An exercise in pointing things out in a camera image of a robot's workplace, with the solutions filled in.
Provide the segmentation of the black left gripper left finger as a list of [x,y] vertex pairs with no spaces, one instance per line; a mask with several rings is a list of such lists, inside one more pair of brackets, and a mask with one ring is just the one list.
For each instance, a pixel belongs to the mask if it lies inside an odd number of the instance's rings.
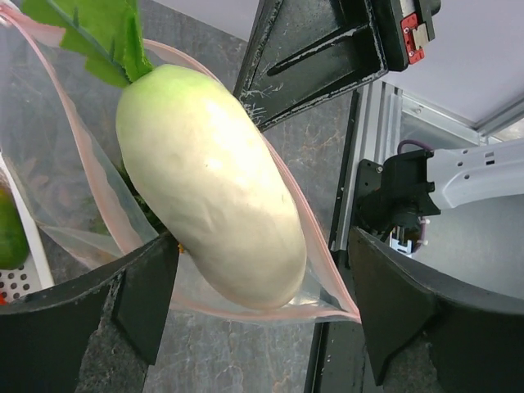
[[76,279],[1,308],[3,392],[141,392],[178,265],[165,233]]

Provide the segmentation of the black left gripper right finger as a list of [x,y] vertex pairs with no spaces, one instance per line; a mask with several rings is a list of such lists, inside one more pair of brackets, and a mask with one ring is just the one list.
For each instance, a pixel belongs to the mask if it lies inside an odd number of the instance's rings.
[[349,260],[374,380],[420,347],[443,392],[523,390],[523,301],[452,278],[393,251],[360,228]]

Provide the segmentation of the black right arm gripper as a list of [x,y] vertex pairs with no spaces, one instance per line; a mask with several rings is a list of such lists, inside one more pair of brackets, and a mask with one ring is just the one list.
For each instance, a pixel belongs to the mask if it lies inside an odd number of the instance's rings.
[[261,1],[233,94],[265,131],[421,61],[440,8],[441,0]]

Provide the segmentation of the green orange toy mango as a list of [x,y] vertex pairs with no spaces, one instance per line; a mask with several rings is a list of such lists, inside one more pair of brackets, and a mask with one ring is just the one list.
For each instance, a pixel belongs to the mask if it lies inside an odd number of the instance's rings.
[[29,244],[11,193],[1,187],[1,269],[18,269],[29,255]]

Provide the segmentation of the white toy radish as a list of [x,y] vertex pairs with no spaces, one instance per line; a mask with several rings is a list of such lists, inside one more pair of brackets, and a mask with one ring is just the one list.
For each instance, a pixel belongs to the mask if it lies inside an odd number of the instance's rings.
[[135,1],[25,1],[61,47],[121,88],[115,130],[134,188],[223,297],[276,309],[298,292],[306,245],[261,133],[218,81],[148,59]]

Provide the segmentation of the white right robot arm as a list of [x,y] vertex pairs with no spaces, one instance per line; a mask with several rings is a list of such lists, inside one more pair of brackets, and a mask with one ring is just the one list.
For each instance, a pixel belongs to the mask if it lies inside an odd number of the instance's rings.
[[[436,36],[438,1],[261,1],[234,93],[261,129],[403,71]],[[360,322],[315,330],[308,392],[520,392],[523,301],[453,278],[386,243],[471,202],[523,191],[523,144],[361,160],[340,193],[330,266]]]

